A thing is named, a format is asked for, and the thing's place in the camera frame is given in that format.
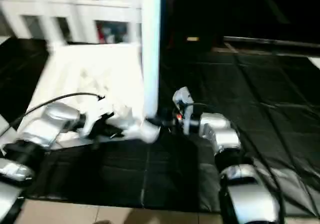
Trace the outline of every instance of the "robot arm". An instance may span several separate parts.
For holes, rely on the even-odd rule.
[[[59,134],[82,128],[85,120],[78,110],[54,102],[26,126],[15,143],[4,147],[5,158],[0,156],[0,223],[12,223],[18,215],[23,190],[36,176]]]
[[[174,94],[173,101],[178,112],[172,121],[160,123],[176,126],[185,135],[198,134],[212,144],[221,176],[219,198],[224,222],[277,222],[278,205],[257,174],[253,160],[243,157],[241,142],[231,123],[216,113],[194,116],[193,100],[186,87]],[[78,110],[55,102],[47,106],[41,118],[29,123],[15,143],[5,146],[5,158],[0,157],[0,223],[19,212],[19,196],[36,176],[59,134],[83,128],[85,120]]]
[[[276,223],[278,204],[253,166],[244,157],[237,132],[221,114],[193,116],[193,100],[186,87],[176,91],[173,101],[179,110],[176,122],[183,133],[198,134],[212,144],[220,173],[220,208],[225,223]]]

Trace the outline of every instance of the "floor tile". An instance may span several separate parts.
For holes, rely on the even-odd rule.
[[[199,213],[199,224],[223,224],[219,214]]]
[[[100,207],[96,220],[112,224],[198,224],[197,213],[122,207]]]
[[[320,224],[317,219],[306,219],[306,218],[294,218],[288,217],[285,219],[286,224]]]
[[[98,206],[28,200],[16,224],[92,224]]]

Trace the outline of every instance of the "black wire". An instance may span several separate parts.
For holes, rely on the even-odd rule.
[[[19,116],[17,119],[15,119],[14,121],[12,121],[12,122],[8,125],[8,127],[7,127],[4,131],[1,132],[0,138],[1,138],[8,130],[10,130],[11,127],[14,127],[14,126],[18,125],[18,124],[20,123],[20,121],[21,121],[25,116],[29,115],[29,114],[32,113],[33,111],[35,111],[35,110],[37,110],[37,109],[39,109],[39,108],[41,108],[41,107],[43,107],[43,106],[45,106],[45,105],[47,105],[47,104],[50,104],[50,103],[52,103],[52,102],[54,102],[54,101],[61,100],[61,99],[64,99],[64,98],[67,98],[67,97],[71,97],[71,96],[77,96],[77,95],[92,95],[92,96],[98,97],[99,100],[103,98],[103,97],[101,97],[100,95],[97,95],[97,94],[94,94],[94,93],[87,93],[87,92],[71,93],[71,94],[62,95],[62,96],[53,98],[53,99],[51,99],[51,100],[48,100],[48,101],[46,101],[46,102],[44,102],[44,103],[42,103],[42,104],[39,104],[39,105],[31,108],[31,109],[28,110],[25,114]]]
[[[209,105],[209,104],[205,104],[205,103],[189,103],[187,104],[187,106],[203,106],[203,107],[207,107],[210,108],[211,111],[216,112],[216,107],[213,105]],[[259,159],[259,161],[262,163],[262,165],[267,169],[268,173],[270,174],[273,182],[275,183],[275,186],[277,188],[277,194],[278,194],[278,203],[279,203],[279,223],[280,224],[284,224],[285,222],[285,204],[284,204],[284,192],[282,190],[282,187],[276,177],[276,175],[274,174],[274,172],[272,171],[271,167],[269,166],[268,162],[266,161],[266,159],[263,157],[263,155],[261,154],[261,152],[258,150],[257,146],[254,144],[254,142],[251,140],[251,138],[248,136],[248,134],[242,130],[239,126],[237,126],[234,122],[231,121],[232,127],[235,129],[236,132],[238,132],[239,136],[242,137],[244,136],[248,143],[250,143],[251,147],[253,148],[254,152],[256,153],[257,158]]]
[[[301,173],[300,169],[298,168],[298,165],[296,164],[296,162],[295,162],[295,160],[294,160],[294,158],[293,158],[293,155],[292,155],[292,153],[291,153],[291,151],[290,151],[290,149],[289,149],[289,147],[288,147],[288,145],[287,145],[287,142],[285,141],[285,139],[284,139],[283,136],[281,135],[281,133],[280,133],[280,131],[279,131],[279,128],[277,127],[274,119],[272,118],[272,116],[271,116],[271,114],[269,113],[269,111],[266,110],[265,108],[263,108],[263,107],[261,106],[260,103],[262,102],[262,99],[261,99],[261,97],[260,97],[257,89],[255,88],[255,86],[254,86],[253,83],[251,82],[249,76],[246,74],[246,72],[244,71],[244,69],[243,69],[242,66],[240,65],[241,60],[239,59],[239,57],[238,57],[237,54],[234,54],[234,58],[235,58],[235,60],[236,60],[236,61],[235,61],[235,65],[237,66],[238,70],[242,73],[242,75],[243,75],[246,83],[248,84],[249,88],[251,89],[251,92],[252,92],[253,96],[255,97],[255,99],[257,100],[257,102],[259,103],[258,106],[260,107],[260,110],[261,110],[263,113],[265,113],[265,115],[267,116],[270,124],[272,125],[272,127],[273,127],[276,135],[277,135],[278,138],[279,138],[280,143],[282,144],[284,150],[286,151],[286,154],[287,154],[287,156],[289,157],[289,160],[291,161],[293,167],[295,168],[297,175],[298,175],[298,176],[302,176],[302,173]],[[308,198],[309,198],[309,200],[310,200],[310,203],[311,203],[311,205],[312,205],[312,208],[313,208],[313,211],[314,211],[316,217],[317,217],[318,219],[320,219],[320,214],[319,214],[319,211],[318,211],[318,208],[317,208],[317,205],[316,205],[316,203],[315,203],[314,198],[312,197],[312,195],[311,195],[311,193],[310,193],[307,185],[306,185],[305,182],[302,180],[302,178],[301,178],[301,182],[302,182],[302,184],[303,184],[303,186],[304,186],[304,189],[305,189],[305,191],[306,191],[306,193],[307,193],[307,195],[308,195]]]

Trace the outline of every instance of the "red object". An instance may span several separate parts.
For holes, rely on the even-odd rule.
[[[97,30],[98,30],[98,37],[99,37],[99,43],[100,44],[105,44],[106,41],[105,41],[105,37],[102,33],[102,30],[101,30],[101,25],[97,25]]]
[[[177,118],[178,120],[182,120],[182,115],[181,115],[181,114],[177,114],[177,115],[176,115],[176,118]]]

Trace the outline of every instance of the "white cabinet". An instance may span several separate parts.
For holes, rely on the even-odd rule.
[[[99,29],[97,29],[99,21],[114,24],[131,23],[131,25],[141,22],[140,0],[47,0],[47,2],[46,14],[59,18],[58,22],[62,20],[67,23],[68,33],[64,33],[64,37],[68,41],[100,43]],[[18,38],[34,37],[26,24],[25,16],[42,15],[35,0],[1,0],[1,6]]]

